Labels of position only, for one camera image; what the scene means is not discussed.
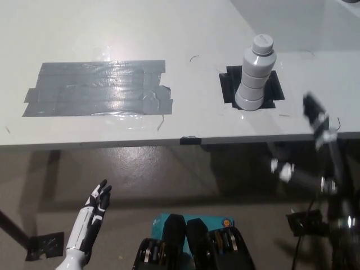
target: floor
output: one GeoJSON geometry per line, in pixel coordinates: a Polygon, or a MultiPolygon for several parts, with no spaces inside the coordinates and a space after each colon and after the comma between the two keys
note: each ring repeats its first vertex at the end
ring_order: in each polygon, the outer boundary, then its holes
{"type": "MultiPolygon", "coordinates": [[[[356,153],[360,143],[348,148],[356,153]]],[[[257,269],[290,269],[296,238],[287,225],[291,209],[305,209],[311,195],[290,190],[258,163],[263,144],[134,147],[3,152],[0,205],[29,235],[65,232],[104,178],[111,205],[86,269],[131,269],[138,246],[160,213],[234,217],[257,269]]],[[[295,143],[299,164],[316,172],[311,143],[295,143]]],[[[358,157],[350,158],[360,173],[358,157]]],[[[305,238],[298,269],[328,269],[325,240],[305,238]]],[[[25,262],[26,252],[0,230],[2,269],[55,269],[63,258],[25,262]]]]}

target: black tape on floor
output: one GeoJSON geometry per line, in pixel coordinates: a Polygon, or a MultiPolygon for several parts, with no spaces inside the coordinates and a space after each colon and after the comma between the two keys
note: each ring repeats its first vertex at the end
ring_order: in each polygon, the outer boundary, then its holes
{"type": "MultiPolygon", "coordinates": [[[[235,102],[235,93],[241,82],[242,66],[227,66],[227,73],[220,73],[220,84],[223,92],[224,103],[232,103],[233,108],[242,110],[235,102]]],[[[265,85],[264,103],[260,109],[275,108],[274,100],[285,100],[276,71],[270,73],[265,85]]]]}
{"type": "Polygon", "coordinates": [[[39,260],[41,255],[46,258],[61,257],[64,253],[64,232],[51,233],[49,235],[33,236],[26,261],[39,260]]]}

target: stacked cylinder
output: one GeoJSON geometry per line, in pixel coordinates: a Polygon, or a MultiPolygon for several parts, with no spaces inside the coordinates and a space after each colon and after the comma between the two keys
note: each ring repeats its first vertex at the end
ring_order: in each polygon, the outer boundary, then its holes
{"type": "Polygon", "coordinates": [[[265,84],[276,62],[273,45],[269,35],[261,34],[244,52],[241,83],[235,93],[235,101],[243,110],[255,111],[264,102],[265,84]]]}

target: wire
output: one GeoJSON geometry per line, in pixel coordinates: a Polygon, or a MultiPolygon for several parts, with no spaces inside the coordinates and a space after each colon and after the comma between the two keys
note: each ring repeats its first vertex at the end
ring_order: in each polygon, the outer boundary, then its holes
{"type": "MultiPolygon", "coordinates": [[[[308,210],[307,210],[307,213],[306,213],[306,218],[307,218],[308,215],[309,215],[309,212],[310,212],[310,210],[311,210],[311,207],[312,207],[313,204],[315,203],[315,199],[316,199],[316,197],[310,202],[310,205],[309,205],[308,210]]],[[[296,268],[296,259],[298,258],[300,243],[301,243],[302,239],[303,239],[302,236],[299,236],[298,243],[296,244],[296,248],[295,248],[294,258],[292,259],[291,270],[295,270],[295,268],[296,268]]]]}

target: robotic arm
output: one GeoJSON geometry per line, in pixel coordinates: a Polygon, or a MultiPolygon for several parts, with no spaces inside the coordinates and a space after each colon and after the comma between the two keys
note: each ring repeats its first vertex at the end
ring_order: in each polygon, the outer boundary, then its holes
{"type": "Polygon", "coordinates": [[[92,246],[110,204],[111,186],[102,181],[91,193],[76,218],[66,246],[66,257],[57,270],[82,270],[91,257],[92,246]]]}

